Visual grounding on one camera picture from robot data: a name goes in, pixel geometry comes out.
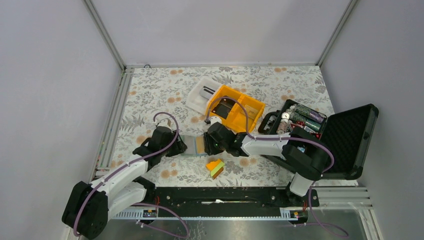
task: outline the floral pattern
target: floral pattern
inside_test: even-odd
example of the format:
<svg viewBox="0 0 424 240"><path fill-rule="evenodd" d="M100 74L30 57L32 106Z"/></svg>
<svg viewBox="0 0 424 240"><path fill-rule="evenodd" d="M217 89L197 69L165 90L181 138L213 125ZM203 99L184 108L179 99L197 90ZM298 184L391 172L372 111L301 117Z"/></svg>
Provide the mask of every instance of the floral pattern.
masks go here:
<svg viewBox="0 0 424 240"><path fill-rule="evenodd" d="M112 161L114 168L151 136L153 115L169 112L178 121L181 135L200 136L208 129L205 116L186 107L186 97L202 77L228 85L266 104L264 114L280 109L293 99L327 116L334 113L317 66L287 67L187 67L136 68L125 103ZM224 171L212 179L206 164L221 159ZM160 164L143 175L162 187L286 186L293 174L261 156L233 157L177 155L163 157ZM321 180L321 186L357 185L356 181Z"/></svg>

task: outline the black suitcase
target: black suitcase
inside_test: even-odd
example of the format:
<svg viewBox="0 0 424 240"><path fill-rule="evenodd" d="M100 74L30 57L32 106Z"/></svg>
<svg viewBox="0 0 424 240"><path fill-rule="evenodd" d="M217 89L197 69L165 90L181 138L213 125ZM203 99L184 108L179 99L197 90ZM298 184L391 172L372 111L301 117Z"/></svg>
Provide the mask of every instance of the black suitcase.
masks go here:
<svg viewBox="0 0 424 240"><path fill-rule="evenodd" d="M291 99L285 101L279 111L269 112L259 126L259 133L276 135L282 114L290 106L299 104ZM379 110L373 104L325 116L318 131L320 140L334 155L334 165L323 173L322 179L356 180L362 175L368 147L373 135ZM264 155L272 162L295 172L283 159Z"/></svg>

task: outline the tabletop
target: tabletop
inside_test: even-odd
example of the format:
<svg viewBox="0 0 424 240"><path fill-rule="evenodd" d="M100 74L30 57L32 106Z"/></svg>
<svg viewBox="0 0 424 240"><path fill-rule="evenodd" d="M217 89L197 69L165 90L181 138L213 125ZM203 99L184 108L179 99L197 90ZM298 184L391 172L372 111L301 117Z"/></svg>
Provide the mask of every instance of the tabletop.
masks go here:
<svg viewBox="0 0 424 240"><path fill-rule="evenodd" d="M114 145L115 168L151 136L153 115L168 112L176 117L181 135L200 136L209 125L205 116L188 108L186 98L192 87L207 77L247 94L266 104L263 116L281 109L293 99L327 116L334 114L318 66L185 67L136 68ZM224 171L212 179L206 164L221 159ZM259 187L286 186L293 174L264 157L214 156L162 157L161 162L142 175L161 187ZM355 180L320 180L317 186L355 186Z"/></svg>

